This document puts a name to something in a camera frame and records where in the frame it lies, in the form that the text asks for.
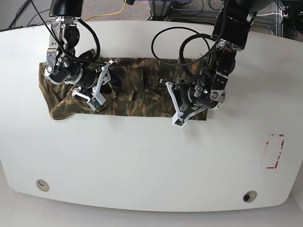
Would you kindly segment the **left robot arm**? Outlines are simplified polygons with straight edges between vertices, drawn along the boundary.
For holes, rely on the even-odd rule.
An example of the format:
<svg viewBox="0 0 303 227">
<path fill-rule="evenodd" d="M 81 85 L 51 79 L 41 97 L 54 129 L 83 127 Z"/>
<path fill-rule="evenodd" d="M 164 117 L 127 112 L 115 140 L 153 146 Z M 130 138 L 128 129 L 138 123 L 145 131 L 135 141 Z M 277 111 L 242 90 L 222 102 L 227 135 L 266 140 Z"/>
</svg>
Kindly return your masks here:
<svg viewBox="0 0 303 227">
<path fill-rule="evenodd" d="M 228 76 L 235 68 L 236 54 L 245 48 L 257 12 L 270 3 L 269 0 L 225 0 L 212 35 L 196 32 L 182 43 L 177 66 L 189 80 L 181 79 L 176 84 L 160 80 L 175 108 L 173 124 L 184 127 L 191 117 L 220 107 L 225 100 Z M 197 38 L 213 40 L 214 44 L 202 57 L 185 62 L 185 46 Z"/>
</svg>

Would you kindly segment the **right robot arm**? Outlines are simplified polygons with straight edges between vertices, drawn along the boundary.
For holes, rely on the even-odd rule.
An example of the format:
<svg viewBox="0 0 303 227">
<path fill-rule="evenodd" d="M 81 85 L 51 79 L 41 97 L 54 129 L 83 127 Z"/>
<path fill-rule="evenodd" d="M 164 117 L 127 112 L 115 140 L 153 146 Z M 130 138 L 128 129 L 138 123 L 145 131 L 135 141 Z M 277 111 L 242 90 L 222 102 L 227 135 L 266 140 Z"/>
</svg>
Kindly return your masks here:
<svg viewBox="0 0 303 227">
<path fill-rule="evenodd" d="M 50 33 L 46 57 L 45 77 L 53 84 L 74 85 L 73 97 L 81 97 L 93 107 L 103 105 L 103 96 L 109 87 L 118 88 L 121 82 L 112 75 L 111 66 L 117 61 L 98 61 L 100 42 L 94 30 L 81 19 L 83 1 L 53 0 L 49 17 L 55 21 L 47 27 Z M 96 52 L 75 55 L 75 47 L 80 40 L 80 32 L 75 21 L 83 25 L 93 36 Z"/>
</svg>

